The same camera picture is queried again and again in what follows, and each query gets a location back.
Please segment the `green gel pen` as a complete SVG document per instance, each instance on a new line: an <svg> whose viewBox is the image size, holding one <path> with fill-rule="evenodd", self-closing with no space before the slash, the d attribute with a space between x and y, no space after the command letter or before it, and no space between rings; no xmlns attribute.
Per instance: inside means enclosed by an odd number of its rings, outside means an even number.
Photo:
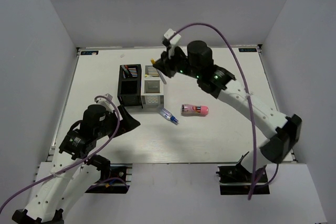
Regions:
<svg viewBox="0 0 336 224"><path fill-rule="evenodd" d="M122 67L122 70L123 70L123 75L124 75L124 78L127 78L128 77L128 75L125 73L125 71L124 71L124 65L122 65L121 66Z"/></svg>

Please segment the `clear blue glue bottle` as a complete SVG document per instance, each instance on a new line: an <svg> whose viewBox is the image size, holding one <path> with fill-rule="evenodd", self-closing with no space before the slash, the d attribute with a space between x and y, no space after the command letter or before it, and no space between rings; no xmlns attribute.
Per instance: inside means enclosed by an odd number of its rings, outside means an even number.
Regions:
<svg viewBox="0 0 336 224"><path fill-rule="evenodd" d="M165 108L162 108L160 110L160 114L168 121L174 123L175 125L178 124L178 119L171 113L169 112L168 110L166 110Z"/></svg>

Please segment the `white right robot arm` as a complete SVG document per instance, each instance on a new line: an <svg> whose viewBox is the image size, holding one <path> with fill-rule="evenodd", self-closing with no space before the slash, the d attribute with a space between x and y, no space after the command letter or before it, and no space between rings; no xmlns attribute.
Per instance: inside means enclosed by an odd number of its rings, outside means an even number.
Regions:
<svg viewBox="0 0 336 224"><path fill-rule="evenodd" d="M189 43L187 52L180 47L167 49L152 64L168 78L181 73L196 79L204 92L230 105L251 121L254 130L263 133L266 140L236 165L241 180L250 181L258 169L268 164L280 164L299 141L301 117L278 112L252 95L231 72L214 64L213 52L205 42Z"/></svg>

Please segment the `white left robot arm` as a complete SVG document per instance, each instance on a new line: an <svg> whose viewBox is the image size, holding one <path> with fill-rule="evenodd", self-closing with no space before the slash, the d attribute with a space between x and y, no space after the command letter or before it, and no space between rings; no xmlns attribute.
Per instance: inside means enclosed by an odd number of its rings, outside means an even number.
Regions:
<svg viewBox="0 0 336 224"><path fill-rule="evenodd" d="M90 155L101 138L118 137L140 126L120 105L92 104L75 122L59 146L52 163L51 178L23 209L14 212L16 223L63 223L66 214L95 182L110 178L111 162L98 154Z"/></svg>

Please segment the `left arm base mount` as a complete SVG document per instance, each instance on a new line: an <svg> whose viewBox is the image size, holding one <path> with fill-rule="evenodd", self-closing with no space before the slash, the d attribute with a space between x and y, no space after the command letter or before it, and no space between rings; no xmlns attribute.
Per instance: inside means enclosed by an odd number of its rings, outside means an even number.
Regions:
<svg viewBox="0 0 336 224"><path fill-rule="evenodd" d="M131 186L132 164L112 164L87 194L126 194Z"/></svg>

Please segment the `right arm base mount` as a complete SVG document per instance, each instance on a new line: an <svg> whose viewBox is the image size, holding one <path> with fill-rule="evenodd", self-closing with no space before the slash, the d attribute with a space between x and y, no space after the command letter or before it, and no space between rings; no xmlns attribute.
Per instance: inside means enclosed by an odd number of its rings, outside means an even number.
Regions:
<svg viewBox="0 0 336 224"><path fill-rule="evenodd" d="M216 172L219 178L220 194L222 196L248 196L251 186L251 174L246 172L240 165L219 165ZM270 189L266 166L256 171L256 185L254 187L254 195L269 195Z"/></svg>

